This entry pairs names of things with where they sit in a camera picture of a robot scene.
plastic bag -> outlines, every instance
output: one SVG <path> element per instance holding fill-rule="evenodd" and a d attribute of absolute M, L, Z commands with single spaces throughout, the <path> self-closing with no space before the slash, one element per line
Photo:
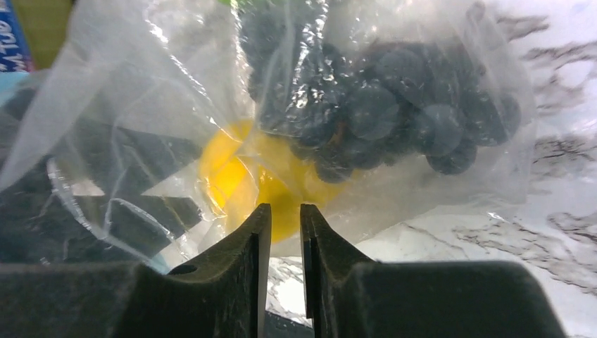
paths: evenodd
<path fill-rule="evenodd" d="M 63 203 L 128 251 L 140 244 L 115 234 L 112 204 L 184 260 L 268 202 L 272 252 L 297 254 L 300 203 L 352 242 L 423 213 L 505 215 L 524 201 L 534 115 L 479 2 L 89 0 L 0 189 L 51 153 Z M 91 161 L 94 144 L 105 151 Z M 89 178 L 107 206 L 77 202 Z M 176 238 L 135 194 L 191 196 L 203 220 Z"/>

bunch of grapes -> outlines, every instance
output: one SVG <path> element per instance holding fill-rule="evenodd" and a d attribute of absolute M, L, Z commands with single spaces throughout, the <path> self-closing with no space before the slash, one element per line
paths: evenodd
<path fill-rule="evenodd" d="M 480 85 L 484 68 L 461 46 L 447 57 L 428 44 L 375 43 L 350 61 L 316 27 L 287 27 L 276 11 L 241 20 L 258 125 L 286 138 L 298 158 L 315 161 L 324 182 L 412 153 L 438 173 L 461 174 L 477 147 L 503 144 L 520 125 L 516 99 L 490 96 Z"/>

marble surface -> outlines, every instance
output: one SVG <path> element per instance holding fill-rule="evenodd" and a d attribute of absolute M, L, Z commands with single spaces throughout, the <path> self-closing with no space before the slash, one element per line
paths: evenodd
<path fill-rule="evenodd" d="M 357 247 L 387 262 L 520 262 L 540 281 L 570 337 L 597 338 L 597 0 L 487 6 L 534 85 L 539 129 L 526 204 L 507 220 L 401 223 Z M 268 309 L 310 324 L 301 259 L 272 258 L 269 274 Z"/>

green object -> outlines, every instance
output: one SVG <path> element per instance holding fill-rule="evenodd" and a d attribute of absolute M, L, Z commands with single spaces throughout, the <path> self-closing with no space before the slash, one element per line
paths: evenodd
<path fill-rule="evenodd" d="M 35 69 L 50 68 L 65 39 L 72 0 L 12 0 Z"/>

blue package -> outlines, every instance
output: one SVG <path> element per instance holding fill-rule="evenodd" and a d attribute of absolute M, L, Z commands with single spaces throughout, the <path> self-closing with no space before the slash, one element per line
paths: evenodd
<path fill-rule="evenodd" d="M 30 72 L 33 61 L 11 0 L 0 0 L 0 72 Z"/>

